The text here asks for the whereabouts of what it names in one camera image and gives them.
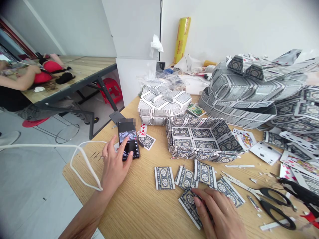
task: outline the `metal table frame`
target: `metal table frame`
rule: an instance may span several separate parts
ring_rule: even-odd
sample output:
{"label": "metal table frame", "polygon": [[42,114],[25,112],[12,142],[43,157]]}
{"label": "metal table frame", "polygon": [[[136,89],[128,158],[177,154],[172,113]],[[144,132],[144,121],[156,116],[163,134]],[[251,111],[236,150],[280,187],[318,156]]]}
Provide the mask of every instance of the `metal table frame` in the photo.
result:
{"label": "metal table frame", "polygon": [[106,96],[106,99],[110,102],[111,107],[113,108],[114,111],[117,111],[117,107],[108,91],[108,89],[106,88],[103,80],[102,80],[102,76],[112,72],[113,70],[117,69],[117,65],[116,63],[113,65],[110,65],[84,79],[82,79],[79,82],[74,83],[73,85],[71,85],[70,87],[63,89],[59,92],[54,93],[53,95],[46,97],[45,99],[36,102],[35,105],[38,106],[41,109],[46,109],[46,110],[52,110],[52,111],[59,111],[59,112],[71,112],[71,113],[85,113],[90,115],[90,132],[89,132],[89,139],[91,140],[100,130],[98,130],[95,134],[93,134],[93,129],[94,129],[94,112],[91,111],[82,111],[82,110],[72,110],[72,109],[65,109],[65,108],[58,108],[58,107],[53,107],[50,106],[50,104],[54,104],[57,101],[71,95],[72,93],[82,89],[85,86],[90,86],[90,83],[92,82],[96,82],[98,83],[101,88],[98,88],[99,90],[102,90]]}

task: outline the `white cord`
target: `white cord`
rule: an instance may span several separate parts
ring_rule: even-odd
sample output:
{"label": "white cord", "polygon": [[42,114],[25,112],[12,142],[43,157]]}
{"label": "white cord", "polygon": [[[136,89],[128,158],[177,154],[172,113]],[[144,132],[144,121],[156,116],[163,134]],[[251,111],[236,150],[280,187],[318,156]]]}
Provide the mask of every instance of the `white cord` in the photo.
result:
{"label": "white cord", "polygon": [[[75,151],[74,151],[74,153],[73,153],[73,155],[72,155],[71,161],[70,161],[70,167],[71,167],[71,169],[75,172],[75,174],[79,177],[79,179],[81,180],[81,182],[82,182],[83,184],[85,184],[86,186],[88,186],[88,187],[90,187],[90,188],[93,188],[93,189],[95,189],[95,190],[103,191],[103,188],[101,187],[101,183],[100,183],[99,178],[97,177],[96,173],[94,172],[94,170],[93,170],[93,168],[92,168],[92,166],[91,166],[91,164],[90,164],[90,162],[89,162],[89,160],[88,160],[88,158],[87,158],[87,156],[86,156],[86,154],[85,154],[83,148],[80,147],[80,146],[81,146],[82,144],[84,144],[84,143],[91,143],[91,142],[107,143],[107,142],[104,142],[104,141],[87,141],[87,142],[83,142],[83,143],[79,144],[78,146],[77,146],[77,145],[72,145],[72,144],[67,144],[67,145],[61,145],[61,144],[11,144],[11,145],[2,145],[2,146],[0,146],[0,149],[19,148],[19,147],[53,147],[53,148],[55,148],[55,147],[64,147],[64,148],[71,147],[71,148],[76,148]],[[95,187],[95,186],[92,186],[92,185],[90,185],[90,184],[88,184],[88,183],[86,183],[86,182],[82,179],[82,177],[79,175],[79,173],[76,171],[76,169],[72,166],[72,161],[73,161],[73,158],[74,158],[74,156],[75,156],[75,153],[76,153],[76,150],[77,150],[77,149],[80,150],[80,152],[82,153],[83,158],[84,158],[84,160],[85,160],[85,162],[86,162],[86,165],[88,166],[88,168],[89,168],[89,170],[90,170],[92,176],[94,177],[94,179],[95,179],[95,181],[96,181],[96,183],[97,183],[98,188]]]}

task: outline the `wooden tabletop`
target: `wooden tabletop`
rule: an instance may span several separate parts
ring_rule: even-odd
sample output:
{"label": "wooden tabletop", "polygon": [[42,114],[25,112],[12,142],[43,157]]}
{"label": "wooden tabletop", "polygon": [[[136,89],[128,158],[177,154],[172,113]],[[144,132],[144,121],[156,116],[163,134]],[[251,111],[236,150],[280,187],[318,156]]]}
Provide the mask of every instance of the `wooden tabletop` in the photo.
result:
{"label": "wooden tabletop", "polygon": [[[193,102],[197,102],[199,96],[192,96]],[[136,97],[121,113],[126,118],[135,118],[137,122],[136,129],[139,130],[140,118],[137,112],[137,106],[140,98]],[[109,141],[113,135],[117,135],[117,128],[111,129],[114,126],[110,122],[101,130],[92,140]],[[263,133],[258,130],[251,130],[257,141],[262,140]],[[172,160],[171,154],[167,149],[167,138],[165,136],[164,126],[148,126],[147,134],[156,138],[156,141],[150,151],[140,148],[141,158],[133,160],[129,172],[123,182],[114,194],[112,200],[107,206],[102,220],[98,226],[105,238],[205,238],[204,230],[198,230],[190,217],[187,215],[178,198],[182,195],[183,189],[176,186],[175,190],[157,191],[155,186],[154,167],[171,166],[173,176],[175,178],[180,165],[185,165],[186,168],[194,171],[194,161],[190,159]],[[85,146],[84,150],[90,160],[90,163],[101,178],[103,170],[103,161],[100,159],[103,143],[90,143]],[[229,173],[236,179],[242,181],[249,187],[271,187],[275,183],[274,178],[263,173],[275,173],[279,175],[280,163],[270,166],[253,153],[245,153],[241,158],[236,159],[229,164],[254,164],[255,168],[226,168],[223,163],[213,163],[206,161],[205,163],[214,167],[218,172],[217,179],[221,178],[221,170]],[[90,174],[82,155],[78,154],[73,165],[82,178],[91,185],[96,185],[92,175]],[[93,194],[93,189],[85,186],[71,170],[70,164],[67,164],[63,169],[63,175],[82,202],[85,204]],[[249,180],[254,178],[257,184]],[[200,188],[205,188],[206,185],[200,183]],[[238,212],[245,224],[248,238],[313,238],[311,235],[318,236],[318,230],[315,227],[304,229],[304,231],[296,230],[289,231],[283,227],[272,229],[272,232],[262,232],[259,226],[264,223],[268,224],[273,220],[265,213],[260,212],[262,216],[257,216],[257,211],[247,198],[250,195],[256,202],[257,199],[248,191],[234,185],[246,203],[238,208]],[[297,219],[297,228],[305,225],[307,221],[299,215],[303,215],[303,211],[309,210],[295,198],[291,197],[297,213],[291,208],[279,206],[286,215],[293,216]]]}
{"label": "wooden tabletop", "polygon": [[55,78],[50,81],[42,84],[41,86],[45,88],[44,91],[34,92],[34,90],[22,91],[22,93],[32,102],[36,103],[49,97],[59,91],[62,91],[71,85],[83,80],[84,78],[103,70],[104,68],[113,65],[116,63],[115,58],[113,57],[88,57],[88,56],[59,56],[65,67],[70,66],[73,71],[72,74],[75,75],[75,78],[70,80],[67,83],[59,85],[55,82],[55,79],[58,78],[63,73],[55,74]]}

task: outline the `person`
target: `person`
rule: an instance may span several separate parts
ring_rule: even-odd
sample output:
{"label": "person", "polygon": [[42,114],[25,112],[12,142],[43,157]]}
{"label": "person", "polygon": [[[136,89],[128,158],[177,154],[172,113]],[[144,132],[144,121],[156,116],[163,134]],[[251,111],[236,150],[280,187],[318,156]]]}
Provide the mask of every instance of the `person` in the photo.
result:
{"label": "person", "polygon": [[[62,232],[59,239],[91,238],[112,196],[124,181],[133,160],[133,152],[129,153],[126,162],[123,163],[122,157],[128,137],[120,145],[118,153],[115,152],[113,147],[115,138],[116,135],[113,136],[111,141],[102,150],[104,168],[101,186],[103,191],[95,191],[93,193],[91,198]],[[195,197],[194,202],[208,239],[247,238],[244,224],[230,198],[210,188],[206,188],[205,190],[192,189],[192,191],[202,198],[200,200]],[[205,205],[207,205],[214,223],[211,222]]]}
{"label": "person", "polygon": [[[0,72],[7,69],[9,66],[8,62],[3,60],[0,61]],[[41,120],[49,118],[63,111],[51,111],[40,109],[31,103],[21,91],[29,89],[34,81],[35,75],[41,73],[39,67],[32,65],[28,66],[27,71],[17,80],[12,80],[8,77],[0,75],[0,107],[4,107],[7,111],[14,112],[16,115],[24,120]],[[61,100],[51,106],[81,110],[77,103],[73,100]],[[75,116],[90,124],[90,116],[82,113],[73,113]],[[97,123],[99,118],[94,118],[94,123]]]}

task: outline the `red cushion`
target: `red cushion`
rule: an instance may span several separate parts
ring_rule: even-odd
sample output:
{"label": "red cushion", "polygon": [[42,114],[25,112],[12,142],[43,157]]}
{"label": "red cushion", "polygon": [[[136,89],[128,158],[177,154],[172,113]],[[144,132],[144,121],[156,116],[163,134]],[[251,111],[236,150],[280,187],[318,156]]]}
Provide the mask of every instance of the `red cushion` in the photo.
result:
{"label": "red cushion", "polygon": [[36,74],[36,76],[34,77],[34,83],[35,84],[40,84],[40,83],[47,82],[47,81],[49,81],[51,79],[52,79],[52,76],[50,76],[49,74],[41,71],[40,74]]}
{"label": "red cushion", "polygon": [[22,126],[25,127],[25,128],[32,128],[34,126],[38,126],[39,124],[42,124],[44,121],[47,121],[48,119],[49,118],[40,119],[40,120],[34,120],[34,121],[25,120],[25,121],[23,121]]}
{"label": "red cushion", "polygon": [[63,68],[56,63],[55,61],[46,61],[43,63],[43,68],[46,69],[48,72],[54,72],[57,70],[63,70]]}

